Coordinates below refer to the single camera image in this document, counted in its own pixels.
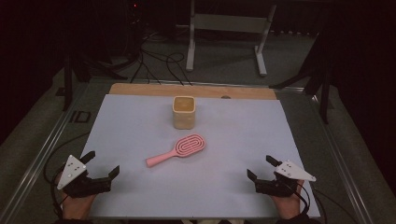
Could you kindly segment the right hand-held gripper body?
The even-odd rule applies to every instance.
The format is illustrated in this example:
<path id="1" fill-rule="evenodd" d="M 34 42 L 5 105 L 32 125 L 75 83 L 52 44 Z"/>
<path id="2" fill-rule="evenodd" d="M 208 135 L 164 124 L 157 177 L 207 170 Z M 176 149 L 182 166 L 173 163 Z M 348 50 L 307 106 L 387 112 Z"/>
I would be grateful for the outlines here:
<path id="1" fill-rule="evenodd" d="M 282 161 L 275 167 L 274 180 L 259 179 L 255 182 L 255 190 L 258 193 L 276 197 L 289 197 L 297 190 L 297 181 L 306 180 L 315 182 L 317 179 L 306 170 L 290 160 Z"/>

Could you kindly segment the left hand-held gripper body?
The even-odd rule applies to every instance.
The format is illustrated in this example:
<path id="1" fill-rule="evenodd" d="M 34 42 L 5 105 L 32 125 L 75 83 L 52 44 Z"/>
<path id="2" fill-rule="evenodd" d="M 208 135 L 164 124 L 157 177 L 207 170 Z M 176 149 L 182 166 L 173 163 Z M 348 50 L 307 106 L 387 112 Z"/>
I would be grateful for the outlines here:
<path id="1" fill-rule="evenodd" d="M 83 198 L 111 191 L 111 181 L 105 178 L 88 177 L 87 164 L 70 155 L 64 165 L 57 189 L 72 198 Z"/>

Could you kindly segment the pink hairbrush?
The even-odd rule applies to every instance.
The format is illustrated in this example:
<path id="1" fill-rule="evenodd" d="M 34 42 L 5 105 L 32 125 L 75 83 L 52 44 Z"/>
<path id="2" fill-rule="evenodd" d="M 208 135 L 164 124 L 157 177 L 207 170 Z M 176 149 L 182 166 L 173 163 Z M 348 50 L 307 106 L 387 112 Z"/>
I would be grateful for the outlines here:
<path id="1" fill-rule="evenodd" d="M 199 134 L 190 134 L 176 141 L 169 152 L 146 159 L 147 167 L 153 167 L 173 157 L 185 158 L 205 148 L 205 139 Z"/>

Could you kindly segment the beige square cup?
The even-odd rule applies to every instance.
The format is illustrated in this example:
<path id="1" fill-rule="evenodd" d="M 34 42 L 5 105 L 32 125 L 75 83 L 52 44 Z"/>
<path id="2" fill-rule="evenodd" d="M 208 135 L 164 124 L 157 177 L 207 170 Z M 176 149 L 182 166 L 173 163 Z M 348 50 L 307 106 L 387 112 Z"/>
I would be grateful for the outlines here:
<path id="1" fill-rule="evenodd" d="M 176 129 L 190 130 L 195 125 L 195 99 L 176 96 L 173 100 L 173 125 Z"/>

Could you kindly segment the person's right hand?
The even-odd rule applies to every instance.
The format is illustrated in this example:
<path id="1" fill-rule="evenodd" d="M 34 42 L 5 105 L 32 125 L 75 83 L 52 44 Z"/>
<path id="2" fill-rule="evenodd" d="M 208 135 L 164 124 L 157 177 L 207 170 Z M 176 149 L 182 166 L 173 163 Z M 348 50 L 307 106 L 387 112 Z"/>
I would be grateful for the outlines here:
<path id="1" fill-rule="evenodd" d="M 281 219 L 291 219 L 297 217 L 300 214 L 300 193 L 302 190 L 303 180 L 298 180 L 298 187 L 295 193 L 289 197 L 276 197 L 271 196 L 278 215 Z"/>

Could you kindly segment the person's left hand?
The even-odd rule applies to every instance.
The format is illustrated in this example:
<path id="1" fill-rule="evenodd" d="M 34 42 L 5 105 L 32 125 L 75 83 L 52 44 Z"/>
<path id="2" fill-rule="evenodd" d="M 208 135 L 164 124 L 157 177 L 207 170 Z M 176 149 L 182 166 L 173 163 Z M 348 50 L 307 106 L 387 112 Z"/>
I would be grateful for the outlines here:
<path id="1" fill-rule="evenodd" d="M 72 198 L 63 193 L 63 218 L 87 220 L 95 199 L 95 195 L 90 195 L 83 198 Z"/>

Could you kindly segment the black tripod stand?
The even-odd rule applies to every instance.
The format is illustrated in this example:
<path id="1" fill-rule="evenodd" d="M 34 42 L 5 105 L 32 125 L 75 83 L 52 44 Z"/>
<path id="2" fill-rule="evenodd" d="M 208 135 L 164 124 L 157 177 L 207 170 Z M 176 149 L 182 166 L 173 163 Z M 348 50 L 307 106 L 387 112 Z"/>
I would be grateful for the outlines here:
<path id="1" fill-rule="evenodd" d="M 319 100 L 319 115 L 325 124 L 328 124 L 327 110 L 329 104 L 331 70 L 332 70 L 332 43 L 329 37 L 322 31 L 309 50 L 304 62 L 294 77 L 288 78 L 277 84 L 270 85 L 270 89 L 281 90 L 291 84 L 308 77 L 308 82 L 304 86 L 303 92 L 306 95 L 314 96 L 321 91 Z"/>
<path id="2" fill-rule="evenodd" d="M 108 77 L 125 80 L 125 77 L 116 74 L 110 68 L 85 54 L 66 55 L 64 57 L 64 86 L 61 88 L 61 95 L 64 97 L 64 110 L 70 107 L 74 98 L 73 77 L 76 77 L 78 82 L 89 82 L 92 78 L 90 68 L 97 69 Z"/>

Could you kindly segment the dark equipment stand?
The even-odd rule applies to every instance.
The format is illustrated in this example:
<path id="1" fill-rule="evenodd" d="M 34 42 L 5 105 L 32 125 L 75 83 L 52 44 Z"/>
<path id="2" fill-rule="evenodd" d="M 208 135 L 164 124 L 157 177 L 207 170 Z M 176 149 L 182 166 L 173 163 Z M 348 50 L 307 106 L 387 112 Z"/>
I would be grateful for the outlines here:
<path id="1" fill-rule="evenodd" d="M 142 43 L 144 22 L 142 0 L 123 0 L 126 17 L 127 41 L 124 53 L 129 61 L 134 62 Z"/>

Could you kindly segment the white metal stand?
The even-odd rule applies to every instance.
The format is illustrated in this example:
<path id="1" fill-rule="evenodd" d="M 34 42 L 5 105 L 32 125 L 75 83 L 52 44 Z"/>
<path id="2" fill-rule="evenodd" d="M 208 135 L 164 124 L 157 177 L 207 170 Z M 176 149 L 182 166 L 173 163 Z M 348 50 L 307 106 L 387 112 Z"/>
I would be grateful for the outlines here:
<path id="1" fill-rule="evenodd" d="M 265 18 L 253 18 L 244 16 L 230 16 L 219 14 L 201 14 L 195 12 L 195 0 L 191 0 L 190 24 L 189 24 L 189 47 L 187 53 L 186 70 L 194 69 L 195 56 L 195 31 L 225 31 L 261 34 L 260 44 L 254 48 L 259 74 L 267 75 L 267 69 L 263 57 L 263 49 L 269 35 L 271 24 L 276 13 L 276 4 L 273 3 Z"/>

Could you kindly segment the metal rail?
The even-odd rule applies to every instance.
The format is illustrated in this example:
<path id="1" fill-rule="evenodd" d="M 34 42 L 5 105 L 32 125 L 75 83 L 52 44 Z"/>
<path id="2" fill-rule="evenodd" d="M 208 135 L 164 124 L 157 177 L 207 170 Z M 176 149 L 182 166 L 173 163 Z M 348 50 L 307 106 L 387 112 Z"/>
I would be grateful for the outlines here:
<path id="1" fill-rule="evenodd" d="M 346 189 L 346 194 L 350 200 L 356 218 L 359 224 L 374 224 L 371 215 L 369 214 L 365 202 L 361 197 L 360 190 L 355 183 L 352 174 L 349 172 L 347 163 L 345 162 L 340 148 L 337 145 L 334 136 L 332 135 L 329 126 L 322 120 L 320 115 L 315 115 L 315 118 L 320 123 L 320 127 L 325 133 L 326 139 L 330 147 L 330 154 L 332 155 L 332 160 L 337 169 L 338 174 L 342 180 L 342 183 Z"/>
<path id="2" fill-rule="evenodd" d="M 86 88 L 74 89 L 68 108 L 54 90 L 46 92 L 0 145 L 0 224 L 19 212 Z"/>

